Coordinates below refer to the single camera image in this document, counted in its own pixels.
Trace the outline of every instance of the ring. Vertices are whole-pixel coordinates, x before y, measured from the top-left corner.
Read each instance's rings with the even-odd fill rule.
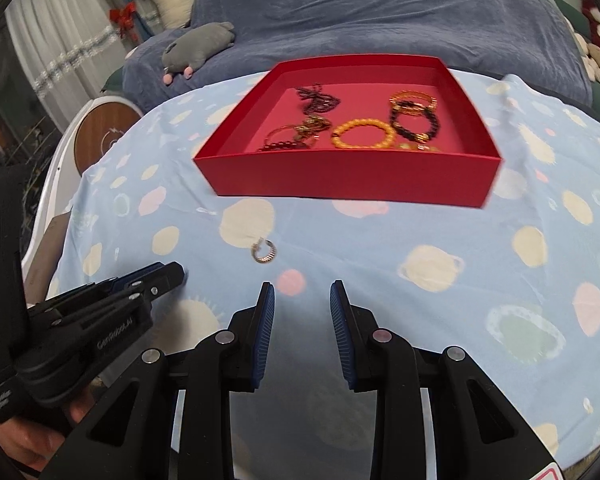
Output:
[[[416,99],[423,99],[427,101],[428,105],[423,105],[420,103],[415,103],[413,101],[407,101],[406,103],[400,102],[405,98],[411,97]],[[429,110],[430,112],[435,112],[436,107],[438,106],[438,100],[429,94],[425,94],[424,92],[417,92],[415,90],[405,90],[402,92],[398,92],[394,94],[389,99],[391,103],[392,109],[401,114],[407,115],[422,115],[424,110]]]
[[[260,250],[261,244],[266,243],[269,246],[269,253],[263,257],[258,256],[258,251]],[[251,256],[254,260],[256,260],[259,264],[268,264],[273,258],[276,257],[277,254],[276,246],[273,242],[269,240],[265,240],[264,238],[260,238],[256,243],[251,246]]]
[[[357,126],[375,126],[376,128],[384,130],[384,140],[382,140],[381,142],[376,142],[371,146],[360,146],[358,144],[347,144],[342,139],[340,139],[340,136],[344,132]],[[352,121],[348,121],[347,123],[338,126],[331,134],[331,142],[336,148],[371,148],[374,150],[384,150],[386,148],[390,148],[394,144],[394,140],[395,130],[390,124],[387,124],[384,121],[381,121],[380,119],[353,119]]]

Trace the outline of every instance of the beaded bracelet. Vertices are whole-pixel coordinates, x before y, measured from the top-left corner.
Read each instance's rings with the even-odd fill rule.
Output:
[[[271,130],[264,139],[264,145],[258,149],[259,152],[270,152],[272,150],[302,150],[312,147],[318,140],[318,133],[322,132],[331,126],[331,121],[320,116],[309,116],[302,124],[287,124],[280,126],[275,130]],[[273,136],[283,130],[295,130],[296,134],[293,140],[282,140],[280,142],[269,142]],[[307,139],[312,139],[313,142],[308,144]]]
[[[404,99],[407,97],[423,99],[429,104],[425,106],[414,101],[404,101]],[[422,115],[424,110],[435,112],[436,107],[438,106],[438,101],[436,98],[430,96],[429,94],[425,94],[424,92],[417,92],[415,90],[398,92],[397,94],[391,96],[389,102],[391,103],[392,110],[396,110],[401,114],[407,115]]]
[[[407,107],[410,107],[412,103],[413,103],[412,101],[398,102],[398,104],[400,106],[404,105]],[[400,134],[401,136],[403,136],[405,139],[409,139],[409,140],[412,140],[413,142],[417,142],[419,150],[436,150],[435,148],[432,148],[429,146],[424,146],[424,144],[429,142],[431,139],[435,138],[440,130],[440,121],[438,120],[438,117],[435,115],[435,113],[433,113],[431,110],[429,110],[429,108],[423,107],[422,115],[424,115],[429,120],[429,122],[431,123],[431,128],[429,129],[429,131],[421,133],[421,134],[416,134],[416,133],[412,132],[411,130],[408,130],[407,128],[402,126],[398,122],[398,114],[399,113],[400,112],[398,111],[398,109],[396,109],[395,107],[392,108],[390,123],[391,123],[391,126],[394,127],[395,131],[398,134]]]
[[[314,83],[312,88],[296,88],[296,91],[302,101],[311,99],[302,109],[305,114],[325,114],[340,104],[340,99],[337,97],[330,94],[323,94],[322,85],[318,83]]]
[[[381,142],[376,142],[371,146],[360,146],[358,144],[347,144],[343,140],[340,139],[340,136],[357,126],[375,126],[376,128],[380,128],[384,130],[386,136],[384,140]],[[331,142],[336,148],[372,148],[374,150],[384,150],[386,148],[390,148],[395,141],[395,130],[392,128],[390,124],[381,121],[380,119],[353,119],[352,121],[348,121],[344,124],[338,126],[333,133],[331,134]]]

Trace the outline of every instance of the round wooden object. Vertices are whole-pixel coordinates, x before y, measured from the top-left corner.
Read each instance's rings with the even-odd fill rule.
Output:
[[[104,103],[91,110],[75,134],[74,159],[82,175],[136,124],[140,115],[124,103]]]

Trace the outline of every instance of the red bow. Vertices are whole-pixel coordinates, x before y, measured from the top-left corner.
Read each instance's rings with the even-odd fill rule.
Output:
[[[109,11],[109,19],[118,24],[118,27],[120,28],[120,38],[124,38],[128,31],[131,40],[137,43],[138,35],[134,31],[134,12],[136,12],[136,4],[131,2],[126,4],[122,9],[111,9]]]

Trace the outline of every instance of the screw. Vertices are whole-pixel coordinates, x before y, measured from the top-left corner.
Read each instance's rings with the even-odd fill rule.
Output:
[[[385,330],[384,328],[376,330],[373,333],[373,338],[379,343],[388,343],[389,341],[391,341],[392,337],[393,336],[391,335],[391,332]]]
[[[464,359],[466,357],[464,350],[462,350],[458,346],[451,346],[446,351],[446,355],[448,355],[449,359],[452,359],[453,361],[462,361],[462,359]]]
[[[218,332],[216,334],[216,342],[220,343],[221,345],[231,343],[234,339],[234,333],[230,332],[229,330],[222,330],[222,332]]]
[[[160,359],[160,351],[155,348],[151,348],[149,350],[145,350],[142,353],[142,361],[150,365],[151,363],[155,363],[158,359]]]

